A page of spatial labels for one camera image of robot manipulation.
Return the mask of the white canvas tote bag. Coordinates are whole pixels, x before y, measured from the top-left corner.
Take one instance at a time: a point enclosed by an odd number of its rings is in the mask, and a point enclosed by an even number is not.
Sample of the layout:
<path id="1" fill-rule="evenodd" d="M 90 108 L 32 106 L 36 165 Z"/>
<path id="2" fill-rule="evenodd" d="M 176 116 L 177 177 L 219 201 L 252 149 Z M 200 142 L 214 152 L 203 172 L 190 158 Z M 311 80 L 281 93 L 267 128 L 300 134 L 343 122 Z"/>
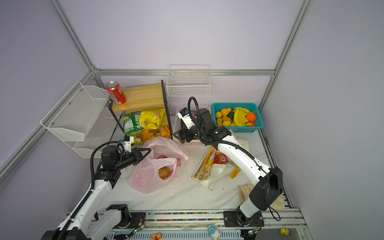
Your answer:
<path id="1" fill-rule="evenodd" d="M 224 154 L 219 150 L 216 150 L 213 146 L 209 146 L 205 154 L 203 154 L 201 162 L 192 174 L 192 179 L 203 187 L 213 190 L 216 183 L 221 178 L 225 177 L 225 174 L 231 170 L 230 178 L 233 179 L 241 171 L 240 168 L 234 163 L 234 161 L 226 154 L 228 163 L 226 165 L 213 164 L 215 156 Z"/>

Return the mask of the pink plastic grocery bag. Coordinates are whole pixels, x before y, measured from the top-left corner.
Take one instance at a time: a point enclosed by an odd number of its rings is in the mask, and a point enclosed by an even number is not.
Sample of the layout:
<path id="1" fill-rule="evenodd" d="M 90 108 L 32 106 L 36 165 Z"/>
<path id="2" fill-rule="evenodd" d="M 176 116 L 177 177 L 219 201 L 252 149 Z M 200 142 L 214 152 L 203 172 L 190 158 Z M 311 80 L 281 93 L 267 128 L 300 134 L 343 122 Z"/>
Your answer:
<path id="1" fill-rule="evenodd" d="M 152 151 L 134 167 L 128 178 L 131 188 L 143 194 L 149 194 L 182 176 L 189 154 L 180 143 L 164 137 L 156 137 L 147 141 L 143 147 L 151 148 Z M 165 155 L 167 158 L 158 159 L 160 155 Z M 165 180 L 158 175 L 158 170 L 163 167 L 171 170 L 169 177 Z"/>

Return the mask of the brown potato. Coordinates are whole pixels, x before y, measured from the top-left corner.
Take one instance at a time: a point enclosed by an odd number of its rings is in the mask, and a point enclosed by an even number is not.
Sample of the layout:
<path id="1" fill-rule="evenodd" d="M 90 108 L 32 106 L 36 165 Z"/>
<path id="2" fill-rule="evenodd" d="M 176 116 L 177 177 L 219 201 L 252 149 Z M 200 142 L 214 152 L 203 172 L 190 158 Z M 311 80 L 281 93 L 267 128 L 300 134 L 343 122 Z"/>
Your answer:
<path id="1" fill-rule="evenodd" d="M 162 180 L 165 180 L 169 177 L 171 170 L 168 167 L 163 167 L 158 170 L 158 175 Z"/>

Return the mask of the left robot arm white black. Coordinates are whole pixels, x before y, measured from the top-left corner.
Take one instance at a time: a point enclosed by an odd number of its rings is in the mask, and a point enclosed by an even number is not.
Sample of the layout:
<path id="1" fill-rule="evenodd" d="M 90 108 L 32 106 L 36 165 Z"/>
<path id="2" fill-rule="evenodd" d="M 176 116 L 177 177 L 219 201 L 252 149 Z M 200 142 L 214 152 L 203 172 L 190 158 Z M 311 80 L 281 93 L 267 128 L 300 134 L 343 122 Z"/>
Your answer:
<path id="1" fill-rule="evenodd" d="M 113 228 L 142 227 L 144 216 L 135 220 L 126 204 L 112 204 L 98 217 L 98 209 L 120 179 L 121 171 L 136 166 L 151 152 L 132 147 L 133 138 L 110 141 L 96 147 L 90 158 L 91 183 L 71 214 L 43 240 L 104 240 Z"/>

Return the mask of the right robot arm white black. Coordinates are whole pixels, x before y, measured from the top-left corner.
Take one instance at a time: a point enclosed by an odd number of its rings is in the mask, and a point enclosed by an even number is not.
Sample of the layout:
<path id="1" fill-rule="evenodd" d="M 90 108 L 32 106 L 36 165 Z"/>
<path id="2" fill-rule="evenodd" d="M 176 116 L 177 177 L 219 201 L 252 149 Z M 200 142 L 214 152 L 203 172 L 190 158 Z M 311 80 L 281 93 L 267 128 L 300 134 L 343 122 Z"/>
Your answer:
<path id="1" fill-rule="evenodd" d="M 234 211 L 232 221 L 235 226 L 247 227 L 253 220 L 259 219 L 262 211 L 275 211 L 272 203 L 283 193 L 283 172 L 278 168 L 270 168 L 263 164 L 235 139 L 232 133 L 222 126 L 217 126 L 212 115 L 207 110 L 196 109 L 191 116 L 191 104 L 198 107 L 195 97 L 190 97 L 187 107 L 177 114 L 185 127 L 174 133 L 181 143 L 199 140 L 206 146 L 212 146 L 229 157 L 249 178 L 254 188 L 247 199 Z"/>

